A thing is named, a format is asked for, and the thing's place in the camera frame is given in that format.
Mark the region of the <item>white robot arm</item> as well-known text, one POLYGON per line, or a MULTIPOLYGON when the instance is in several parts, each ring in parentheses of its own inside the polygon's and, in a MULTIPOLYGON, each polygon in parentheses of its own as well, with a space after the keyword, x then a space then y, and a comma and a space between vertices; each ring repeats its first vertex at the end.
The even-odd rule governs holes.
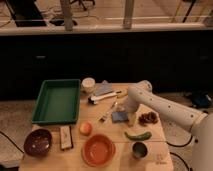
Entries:
POLYGON ((193 171, 213 171, 213 113, 206 114, 154 95, 152 84, 147 80, 128 87, 123 107, 127 113, 135 113, 141 104, 162 114, 194 136, 196 143, 192 151, 193 171))

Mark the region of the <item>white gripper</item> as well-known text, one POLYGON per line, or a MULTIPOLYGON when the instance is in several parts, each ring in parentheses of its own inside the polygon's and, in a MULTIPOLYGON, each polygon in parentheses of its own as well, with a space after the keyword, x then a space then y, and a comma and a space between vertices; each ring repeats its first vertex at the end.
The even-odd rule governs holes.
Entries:
POLYGON ((139 108, 139 103, 133 100, 130 97, 126 97, 125 99, 118 102, 116 110, 117 111, 125 111, 128 114, 128 126, 132 127, 137 119, 137 114, 135 113, 139 108))

